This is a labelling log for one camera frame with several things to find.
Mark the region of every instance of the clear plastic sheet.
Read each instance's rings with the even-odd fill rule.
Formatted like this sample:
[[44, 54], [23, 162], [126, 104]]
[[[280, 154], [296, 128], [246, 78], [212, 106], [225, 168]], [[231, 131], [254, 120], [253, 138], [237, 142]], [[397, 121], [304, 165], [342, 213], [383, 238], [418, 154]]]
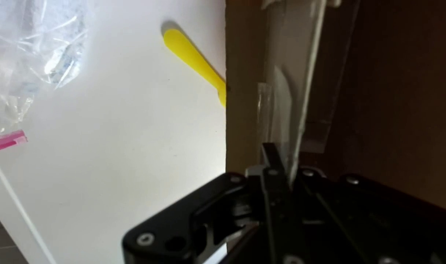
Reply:
[[81, 68], [85, 0], [0, 0], [0, 134], [19, 128], [35, 97]]

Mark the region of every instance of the screw head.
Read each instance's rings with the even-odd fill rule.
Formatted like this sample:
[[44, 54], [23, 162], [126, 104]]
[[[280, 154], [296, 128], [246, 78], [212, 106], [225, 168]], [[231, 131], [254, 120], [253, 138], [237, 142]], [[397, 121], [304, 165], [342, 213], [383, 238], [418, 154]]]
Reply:
[[352, 177], [352, 176], [347, 176], [347, 182], [351, 183], [351, 184], [358, 184], [358, 183], [360, 183], [360, 181], [358, 179], [356, 179], [355, 177]]
[[276, 169], [269, 169], [268, 174], [275, 176], [275, 175], [278, 175], [278, 171]]
[[283, 258], [283, 264], [305, 264], [302, 259], [291, 254], [286, 255]]
[[136, 244], [142, 247], [151, 246], [154, 242], [154, 235], [151, 233], [143, 233], [136, 239]]
[[400, 262], [392, 257], [381, 257], [378, 264], [400, 264]]
[[314, 176], [314, 172], [311, 169], [304, 169], [303, 175], [305, 175], [307, 177], [312, 177], [312, 176]]
[[232, 176], [231, 177], [231, 182], [239, 183], [239, 182], [241, 182], [241, 178], [239, 178], [238, 176]]

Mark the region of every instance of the plastic spatula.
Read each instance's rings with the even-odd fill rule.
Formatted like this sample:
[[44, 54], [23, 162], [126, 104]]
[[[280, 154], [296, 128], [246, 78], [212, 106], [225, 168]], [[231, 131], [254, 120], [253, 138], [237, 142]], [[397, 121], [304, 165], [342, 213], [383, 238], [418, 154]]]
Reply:
[[169, 29], [164, 33], [164, 43], [174, 54], [216, 88], [221, 105], [226, 107], [225, 82], [206, 62], [190, 40], [179, 30]]

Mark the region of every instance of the clear plastic bag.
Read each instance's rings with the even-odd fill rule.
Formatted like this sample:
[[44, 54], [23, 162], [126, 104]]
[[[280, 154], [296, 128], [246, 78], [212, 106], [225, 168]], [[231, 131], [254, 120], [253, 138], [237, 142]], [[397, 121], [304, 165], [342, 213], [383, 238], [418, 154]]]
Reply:
[[14, 131], [35, 97], [81, 68], [86, 0], [0, 0], [0, 134]]

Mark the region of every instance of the pink zipper seal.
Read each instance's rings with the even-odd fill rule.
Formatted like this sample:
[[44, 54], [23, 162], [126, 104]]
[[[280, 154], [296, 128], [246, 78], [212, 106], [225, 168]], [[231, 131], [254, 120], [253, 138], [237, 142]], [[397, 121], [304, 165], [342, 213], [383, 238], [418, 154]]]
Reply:
[[0, 135], [0, 150], [26, 142], [27, 137], [22, 130], [14, 131], [6, 135]]

